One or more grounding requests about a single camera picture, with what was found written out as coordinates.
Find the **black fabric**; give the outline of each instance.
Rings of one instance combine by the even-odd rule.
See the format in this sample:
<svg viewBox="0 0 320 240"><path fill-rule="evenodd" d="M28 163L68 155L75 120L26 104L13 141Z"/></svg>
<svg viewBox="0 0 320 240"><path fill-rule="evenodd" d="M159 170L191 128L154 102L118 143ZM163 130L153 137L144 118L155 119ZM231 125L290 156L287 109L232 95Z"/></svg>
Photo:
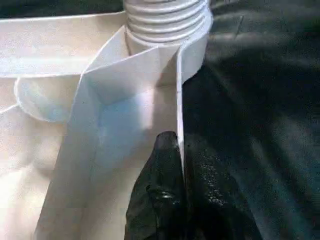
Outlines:
<svg viewBox="0 0 320 240"><path fill-rule="evenodd" d="M2 18L121 9L120 0L0 2ZM204 66L183 85L189 237L318 239L320 1L212 0L211 10ZM144 196L148 210L157 189ZM144 237L135 214L155 233L139 206L131 239Z"/></svg>
<svg viewBox="0 0 320 240"><path fill-rule="evenodd" d="M161 133L137 178L126 212L125 240L182 240L187 203L174 132Z"/></svg>

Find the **gloved hand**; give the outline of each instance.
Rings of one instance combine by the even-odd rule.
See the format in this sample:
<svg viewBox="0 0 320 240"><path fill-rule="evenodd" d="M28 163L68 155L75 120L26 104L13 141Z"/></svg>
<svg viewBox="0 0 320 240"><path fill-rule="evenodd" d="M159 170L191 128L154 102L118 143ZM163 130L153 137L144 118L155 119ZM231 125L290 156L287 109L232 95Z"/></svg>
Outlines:
<svg viewBox="0 0 320 240"><path fill-rule="evenodd" d="M125 240L182 240L187 222L181 157L174 132L161 133L137 178L126 213Z"/></svg>

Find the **white plastic panel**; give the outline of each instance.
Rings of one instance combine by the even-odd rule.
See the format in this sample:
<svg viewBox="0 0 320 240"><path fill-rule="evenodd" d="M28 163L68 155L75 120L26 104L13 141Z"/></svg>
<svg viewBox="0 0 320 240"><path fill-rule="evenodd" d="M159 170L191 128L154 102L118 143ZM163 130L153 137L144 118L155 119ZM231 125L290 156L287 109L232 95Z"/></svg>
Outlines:
<svg viewBox="0 0 320 240"><path fill-rule="evenodd" d="M0 20L0 76L81 74L125 14Z"/></svg>

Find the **white plastic divider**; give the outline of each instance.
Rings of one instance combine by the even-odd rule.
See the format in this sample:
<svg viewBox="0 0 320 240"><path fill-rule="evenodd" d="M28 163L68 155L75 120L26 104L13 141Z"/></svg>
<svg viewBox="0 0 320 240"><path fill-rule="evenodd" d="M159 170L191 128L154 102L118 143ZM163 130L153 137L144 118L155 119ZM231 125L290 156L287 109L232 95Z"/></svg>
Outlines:
<svg viewBox="0 0 320 240"><path fill-rule="evenodd" d="M108 44L126 37L124 59L108 62L108 44L99 51L81 76L35 239L123 239L131 190L156 136L177 132L183 154L182 83L201 67L211 24L207 11L178 53L179 45L155 46L123 29Z"/></svg>
<svg viewBox="0 0 320 240"><path fill-rule="evenodd" d="M66 122L81 73L125 21L124 12L0 20L1 88L18 78L15 97L25 113ZM11 91L1 97L9 104Z"/></svg>

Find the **dark background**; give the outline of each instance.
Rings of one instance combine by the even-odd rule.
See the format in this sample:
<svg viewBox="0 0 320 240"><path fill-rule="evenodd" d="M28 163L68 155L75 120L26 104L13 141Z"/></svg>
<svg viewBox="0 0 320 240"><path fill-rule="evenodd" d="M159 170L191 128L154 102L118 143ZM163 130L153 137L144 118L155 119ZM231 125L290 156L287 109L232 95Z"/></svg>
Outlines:
<svg viewBox="0 0 320 240"><path fill-rule="evenodd" d="M119 0L3 0L0 16L121 9ZM230 173L264 239L316 239L320 1L217 0L211 10L204 65L183 86L186 151Z"/></svg>

